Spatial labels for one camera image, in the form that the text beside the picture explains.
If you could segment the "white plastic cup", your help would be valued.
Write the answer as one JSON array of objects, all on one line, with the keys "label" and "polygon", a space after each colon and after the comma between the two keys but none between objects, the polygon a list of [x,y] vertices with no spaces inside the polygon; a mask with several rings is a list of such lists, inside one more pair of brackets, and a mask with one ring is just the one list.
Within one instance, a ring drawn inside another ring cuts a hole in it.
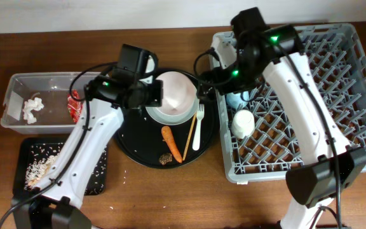
[{"label": "white plastic cup", "polygon": [[244,139],[253,134],[255,130],[255,120],[253,114],[242,109],[235,113],[232,124],[231,132],[238,139]]}]

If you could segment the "light blue plastic cup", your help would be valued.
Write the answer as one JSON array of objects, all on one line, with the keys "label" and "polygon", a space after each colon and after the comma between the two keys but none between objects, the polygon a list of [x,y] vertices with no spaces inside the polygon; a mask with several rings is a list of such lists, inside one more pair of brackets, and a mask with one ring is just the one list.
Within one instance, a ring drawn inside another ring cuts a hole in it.
[{"label": "light blue plastic cup", "polygon": [[244,108],[250,99],[248,92],[240,92],[237,94],[230,93],[226,95],[227,105],[234,110]]}]

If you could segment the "pink bowl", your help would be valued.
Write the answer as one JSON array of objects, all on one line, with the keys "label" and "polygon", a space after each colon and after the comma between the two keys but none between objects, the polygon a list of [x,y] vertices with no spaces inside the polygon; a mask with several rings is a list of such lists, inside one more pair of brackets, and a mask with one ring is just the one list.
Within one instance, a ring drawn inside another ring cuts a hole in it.
[{"label": "pink bowl", "polygon": [[177,116],[191,109],[196,96],[196,88],[185,74],[167,71],[156,79],[163,82],[162,105],[158,108],[161,113]]}]

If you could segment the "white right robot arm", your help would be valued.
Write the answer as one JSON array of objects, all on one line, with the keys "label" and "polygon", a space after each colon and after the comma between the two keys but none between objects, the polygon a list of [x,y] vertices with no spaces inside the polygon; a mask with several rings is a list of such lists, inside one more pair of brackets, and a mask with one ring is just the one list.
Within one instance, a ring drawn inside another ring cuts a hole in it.
[{"label": "white right robot arm", "polygon": [[332,202],[341,201],[366,165],[366,151],[352,147],[330,115],[311,75],[304,45],[292,25],[268,26],[256,7],[231,20],[236,46],[221,50],[213,42],[207,51],[219,65],[195,73],[198,97],[206,87],[220,94],[245,92],[264,78],[274,90],[299,143],[303,166],[289,170],[292,199],[278,228],[314,228]]}]

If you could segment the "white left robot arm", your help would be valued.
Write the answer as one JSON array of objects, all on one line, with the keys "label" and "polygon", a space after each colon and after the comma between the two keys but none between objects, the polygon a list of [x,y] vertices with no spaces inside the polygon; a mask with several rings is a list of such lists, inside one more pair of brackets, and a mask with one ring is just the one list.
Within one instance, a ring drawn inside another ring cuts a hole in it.
[{"label": "white left robot arm", "polygon": [[17,196],[0,219],[17,228],[92,228],[80,208],[85,189],[110,138],[122,126],[123,108],[161,106],[163,82],[97,76],[84,87],[81,116],[33,195]]}]

